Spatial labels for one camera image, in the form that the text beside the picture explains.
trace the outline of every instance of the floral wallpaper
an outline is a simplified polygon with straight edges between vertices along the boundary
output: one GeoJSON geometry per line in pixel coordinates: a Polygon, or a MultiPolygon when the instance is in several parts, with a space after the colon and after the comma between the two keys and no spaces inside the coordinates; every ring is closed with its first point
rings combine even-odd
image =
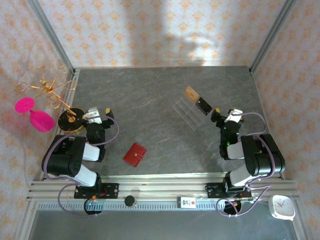
{"type": "Polygon", "coordinates": [[[76,68],[250,66],[285,0],[40,0],[76,68]]]}
{"type": "Polygon", "coordinates": [[[320,236],[320,1],[297,1],[254,75],[270,132],[320,236]]]}
{"type": "MultiPolygon", "coordinates": [[[[15,85],[22,81],[39,85],[40,76],[34,69],[40,65],[47,67],[44,76],[52,79],[62,63],[27,1],[2,0],[0,14],[0,239],[10,240],[24,211],[30,184],[41,170],[41,156],[53,136],[52,131],[36,131],[29,113],[15,112],[17,100],[38,93],[36,89],[17,93],[15,85]]],[[[34,110],[52,112],[45,97],[35,101],[34,110]]]]}

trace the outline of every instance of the red wallet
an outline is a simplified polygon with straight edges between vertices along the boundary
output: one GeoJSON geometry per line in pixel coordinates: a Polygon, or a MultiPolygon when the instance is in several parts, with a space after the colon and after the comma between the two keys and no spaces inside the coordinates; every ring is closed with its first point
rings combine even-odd
{"type": "Polygon", "coordinates": [[[136,167],[140,161],[144,158],[147,149],[138,143],[134,143],[126,155],[123,157],[123,160],[128,164],[136,167]]]}

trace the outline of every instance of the gold wire sculpture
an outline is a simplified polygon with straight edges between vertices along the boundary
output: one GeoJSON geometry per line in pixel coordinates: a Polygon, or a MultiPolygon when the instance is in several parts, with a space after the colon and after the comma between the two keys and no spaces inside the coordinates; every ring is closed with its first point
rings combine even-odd
{"type": "Polygon", "coordinates": [[[34,96],[33,99],[35,99],[36,97],[39,97],[43,94],[47,94],[47,98],[49,99],[48,103],[47,103],[47,106],[50,108],[50,109],[57,109],[60,107],[61,104],[63,104],[66,108],[67,108],[67,111],[73,115],[77,115],[76,113],[74,113],[70,108],[70,106],[68,104],[66,104],[62,98],[56,93],[54,92],[56,88],[59,88],[59,87],[65,87],[65,89],[67,91],[73,91],[77,88],[78,86],[78,83],[74,80],[70,80],[70,81],[67,81],[65,84],[61,84],[61,85],[58,85],[56,84],[56,79],[59,75],[64,75],[64,74],[67,74],[70,70],[70,67],[68,66],[65,66],[65,65],[62,65],[59,67],[58,69],[58,72],[57,74],[55,75],[53,81],[47,81],[45,79],[45,76],[44,76],[44,73],[47,71],[47,68],[42,65],[42,66],[38,66],[35,70],[34,70],[34,73],[37,74],[37,75],[41,75],[41,80],[40,80],[40,83],[41,85],[40,86],[32,86],[32,85],[29,85],[28,83],[26,83],[25,81],[22,81],[22,82],[19,82],[17,85],[15,85],[15,90],[18,91],[18,92],[23,92],[24,90],[26,90],[27,88],[32,88],[32,89],[39,89],[39,90],[42,90],[41,93],[39,93],[38,95],[34,96]],[[67,87],[70,83],[74,82],[75,83],[75,87],[73,88],[69,88],[67,87]]]}

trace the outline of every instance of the black round knob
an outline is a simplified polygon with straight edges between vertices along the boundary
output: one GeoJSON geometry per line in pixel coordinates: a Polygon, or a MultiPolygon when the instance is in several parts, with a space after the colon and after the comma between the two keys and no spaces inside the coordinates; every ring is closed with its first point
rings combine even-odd
{"type": "Polygon", "coordinates": [[[129,195],[124,199],[124,204],[128,207],[132,207],[135,204],[136,200],[133,196],[129,195]]]}

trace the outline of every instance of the table surface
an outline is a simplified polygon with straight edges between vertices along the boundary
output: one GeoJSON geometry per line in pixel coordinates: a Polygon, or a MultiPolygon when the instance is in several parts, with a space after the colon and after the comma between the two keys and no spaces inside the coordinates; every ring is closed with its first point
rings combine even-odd
{"type": "Polygon", "coordinates": [[[62,211],[35,215],[30,240],[296,240],[290,220],[258,203],[240,217],[217,211],[108,211],[90,219],[62,211]]]}
{"type": "MultiPolygon", "coordinates": [[[[193,130],[173,109],[187,86],[224,116],[231,108],[263,114],[245,66],[81,69],[72,106],[85,111],[98,107],[100,114],[111,108],[120,126],[118,137],[105,147],[103,161],[84,165],[101,175],[212,173],[240,167],[243,160],[220,157],[215,123],[193,130]],[[123,161],[135,142],[147,149],[137,167],[123,161]]],[[[240,134],[263,128],[257,116],[245,116],[240,134]]],[[[113,125],[106,140],[115,133],[113,125]]]]}

